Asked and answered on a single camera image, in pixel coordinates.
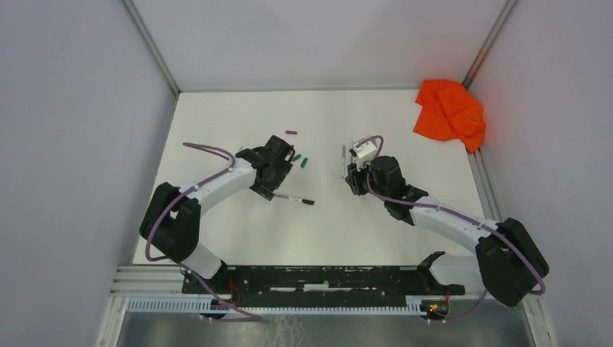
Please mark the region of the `green capped horizontal marker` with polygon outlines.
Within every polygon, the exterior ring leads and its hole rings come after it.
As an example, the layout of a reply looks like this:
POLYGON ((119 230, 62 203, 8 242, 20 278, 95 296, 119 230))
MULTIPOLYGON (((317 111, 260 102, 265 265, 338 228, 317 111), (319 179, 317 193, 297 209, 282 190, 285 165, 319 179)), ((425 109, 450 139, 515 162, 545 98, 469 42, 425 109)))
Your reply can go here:
POLYGON ((346 145, 341 146, 341 162, 340 162, 340 178, 344 179, 346 175, 346 145))

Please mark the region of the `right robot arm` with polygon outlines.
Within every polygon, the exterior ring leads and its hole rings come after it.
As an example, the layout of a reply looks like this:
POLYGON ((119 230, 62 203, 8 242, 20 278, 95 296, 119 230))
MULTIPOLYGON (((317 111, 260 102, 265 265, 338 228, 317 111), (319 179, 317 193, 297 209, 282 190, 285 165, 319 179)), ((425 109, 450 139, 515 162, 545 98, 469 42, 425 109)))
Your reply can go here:
POLYGON ((549 265, 519 220, 477 218, 441 203, 407 184, 393 156, 350 163, 345 181, 354 195, 382 200, 394 219, 433 231, 474 254, 479 279, 498 302, 513 307, 529 294, 545 292, 549 265))

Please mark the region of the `black capped horizontal marker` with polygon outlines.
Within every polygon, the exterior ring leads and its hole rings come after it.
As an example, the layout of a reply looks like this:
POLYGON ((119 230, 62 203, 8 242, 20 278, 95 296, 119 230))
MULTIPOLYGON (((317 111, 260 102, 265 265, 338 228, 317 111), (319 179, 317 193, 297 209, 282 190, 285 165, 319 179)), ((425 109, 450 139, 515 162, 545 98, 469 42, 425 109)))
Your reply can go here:
POLYGON ((300 203, 305 204, 305 205, 314 205, 315 204, 314 200, 308 200, 308 199, 304 199, 304 198, 300 198, 300 197, 293 197, 293 196, 283 195, 283 194, 274 194, 274 198, 285 199, 285 200, 294 201, 294 202, 300 202, 300 203))

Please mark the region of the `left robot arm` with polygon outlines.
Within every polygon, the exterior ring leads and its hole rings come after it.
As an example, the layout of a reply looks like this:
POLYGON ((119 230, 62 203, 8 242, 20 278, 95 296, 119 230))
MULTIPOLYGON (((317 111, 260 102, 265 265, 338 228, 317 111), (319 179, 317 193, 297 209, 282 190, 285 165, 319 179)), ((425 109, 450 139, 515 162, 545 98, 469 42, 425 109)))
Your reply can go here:
POLYGON ((273 135, 259 147, 233 154, 220 147, 186 143, 186 147, 227 160, 210 176, 176 186, 164 182, 155 188, 140 226, 145 258, 171 260, 196 273, 209 294, 227 285, 227 264, 200 242, 202 216, 233 194, 250 189, 271 201, 293 164, 293 145, 273 135))

